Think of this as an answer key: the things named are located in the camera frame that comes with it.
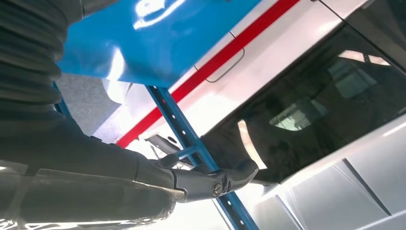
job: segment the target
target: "glossy surface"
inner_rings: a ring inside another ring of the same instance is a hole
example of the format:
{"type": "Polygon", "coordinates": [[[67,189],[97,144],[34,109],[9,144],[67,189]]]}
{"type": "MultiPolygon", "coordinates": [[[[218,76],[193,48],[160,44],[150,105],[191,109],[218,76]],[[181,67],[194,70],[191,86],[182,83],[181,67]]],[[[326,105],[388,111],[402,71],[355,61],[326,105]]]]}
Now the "glossy surface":
{"type": "Polygon", "coordinates": [[[73,25],[62,71],[171,86],[259,0],[122,0],[73,25]]]}

